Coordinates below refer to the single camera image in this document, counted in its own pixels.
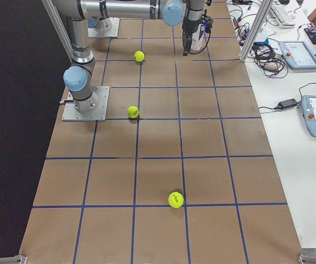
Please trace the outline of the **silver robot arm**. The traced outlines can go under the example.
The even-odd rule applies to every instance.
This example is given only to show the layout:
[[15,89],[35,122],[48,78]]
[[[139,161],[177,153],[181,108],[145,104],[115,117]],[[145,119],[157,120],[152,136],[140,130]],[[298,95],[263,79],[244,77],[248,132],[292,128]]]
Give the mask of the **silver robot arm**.
[[211,1],[80,1],[79,14],[84,18],[106,19],[141,18],[164,21],[169,26],[182,24],[183,55],[199,54],[205,33],[211,35],[213,19],[207,15],[205,5]]
[[96,65],[90,49],[88,20],[110,21],[105,1],[43,1],[53,26],[71,62],[65,70],[63,81],[69,97],[61,104],[65,110],[80,115],[101,113],[106,115],[109,87],[92,86],[91,79]]

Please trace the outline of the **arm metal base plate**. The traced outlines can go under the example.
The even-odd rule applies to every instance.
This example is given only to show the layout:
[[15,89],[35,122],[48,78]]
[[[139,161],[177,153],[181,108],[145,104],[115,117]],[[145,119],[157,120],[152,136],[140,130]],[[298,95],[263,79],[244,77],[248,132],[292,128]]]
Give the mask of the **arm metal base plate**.
[[62,121],[64,122],[103,122],[107,117],[107,108],[110,87],[92,86],[92,95],[86,101],[73,99],[72,94],[68,92],[66,100],[62,100],[64,111]]
[[87,20],[89,38],[116,38],[119,31],[119,18],[91,17]]

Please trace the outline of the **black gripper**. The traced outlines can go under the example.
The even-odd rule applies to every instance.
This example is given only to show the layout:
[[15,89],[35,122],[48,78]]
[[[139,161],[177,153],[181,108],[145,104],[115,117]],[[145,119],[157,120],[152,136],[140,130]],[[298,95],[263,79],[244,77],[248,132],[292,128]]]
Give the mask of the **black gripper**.
[[183,56],[188,56],[192,45],[192,34],[197,31],[199,25],[204,26],[206,33],[211,33],[211,28],[213,27],[213,19],[209,16],[204,16],[196,21],[192,21],[188,18],[184,18],[182,23],[182,46],[183,46]]

